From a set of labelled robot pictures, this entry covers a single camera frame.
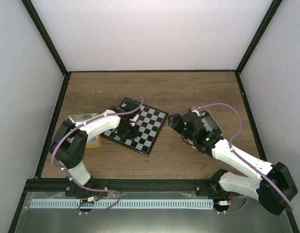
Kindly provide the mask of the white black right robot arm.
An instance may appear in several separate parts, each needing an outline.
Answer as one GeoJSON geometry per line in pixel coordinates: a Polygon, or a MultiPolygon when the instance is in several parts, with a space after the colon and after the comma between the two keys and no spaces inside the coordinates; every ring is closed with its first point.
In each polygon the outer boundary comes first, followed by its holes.
{"type": "Polygon", "coordinates": [[[207,110],[168,116],[168,125],[199,152],[223,161],[243,175],[235,175],[224,169],[213,175],[210,189],[220,196],[235,192],[253,198],[270,213],[280,215],[290,210],[289,202],[298,189],[286,165],[272,164],[231,146],[224,139],[222,129],[207,110]]]}

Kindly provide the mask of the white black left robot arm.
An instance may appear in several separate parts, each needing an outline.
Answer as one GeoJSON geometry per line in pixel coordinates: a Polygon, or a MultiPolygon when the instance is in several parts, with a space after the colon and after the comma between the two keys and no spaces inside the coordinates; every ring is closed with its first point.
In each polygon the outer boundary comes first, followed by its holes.
{"type": "Polygon", "coordinates": [[[74,122],[67,119],[60,125],[50,144],[50,161],[53,166],[68,173],[81,195],[89,196],[94,190],[91,175],[83,163],[88,141],[108,130],[116,130],[119,140],[134,140],[142,105],[142,102],[130,100],[124,107],[110,107],[88,120],[74,122]]]}

